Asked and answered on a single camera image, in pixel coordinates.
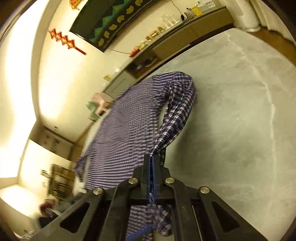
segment wall-mounted tv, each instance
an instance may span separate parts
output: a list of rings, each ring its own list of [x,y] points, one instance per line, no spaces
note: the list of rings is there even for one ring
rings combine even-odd
[[[140,12],[159,0],[89,0],[70,32],[104,52],[121,30]]]

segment plaid shirt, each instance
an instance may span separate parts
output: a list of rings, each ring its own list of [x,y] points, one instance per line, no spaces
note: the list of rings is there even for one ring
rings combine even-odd
[[[195,97],[192,78],[182,72],[158,74],[122,92],[74,167],[82,178],[89,157],[85,188],[116,187],[132,177],[146,153],[158,153],[163,164],[165,148],[183,129]],[[158,128],[158,116],[166,102],[163,123]],[[150,201],[149,206],[131,207],[127,240],[147,226],[158,229],[163,236],[171,234],[169,208],[153,204],[152,195]],[[153,234],[143,239],[152,240]]]

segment hanging wall decoration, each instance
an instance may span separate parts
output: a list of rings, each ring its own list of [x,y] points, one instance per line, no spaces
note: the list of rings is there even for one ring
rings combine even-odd
[[[62,42],[62,45],[67,45],[68,46],[68,49],[71,49],[71,48],[74,48],[76,50],[78,50],[80,53],[83,53],[84,55],[86,55],[86,53],[84,51],[82,51],[81,49],[77,48],[75,46],[75,43],[74,43],[74,40],[68,40],[68,36],[65,35],[65,36],[62,36],[62,32],[56,32],[55,28],[51,31],[49,31],[50,33],[50,37],[53,39],[55,38],[56,41],[58,42],[59,40],[61,40]]]
[[[81,1],[82,0],[69,0],[71,8],[79,10],[77,6]]]

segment white curtain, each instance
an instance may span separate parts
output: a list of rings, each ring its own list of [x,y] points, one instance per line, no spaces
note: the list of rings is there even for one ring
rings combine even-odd
[[[268,30],[274,30],[282,34],[285,39],[288,39],[294,43],[296,42],[293,39],[293,36],[287,29],[286,25],[279,18],[279,16],[272,11],[264,2],[261,0],[249,0],[253,5],[255,12],[261,22],[261,25],[267,27]]]

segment yellow box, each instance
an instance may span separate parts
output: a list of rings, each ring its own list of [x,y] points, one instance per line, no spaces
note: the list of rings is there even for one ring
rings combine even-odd
[[[194,14],[196,16],[202,15],[202,12],[200,11],[200,9],[197,6],[193,6],[192,8],[190,8],[192,10],[192,12],[194,12]]]

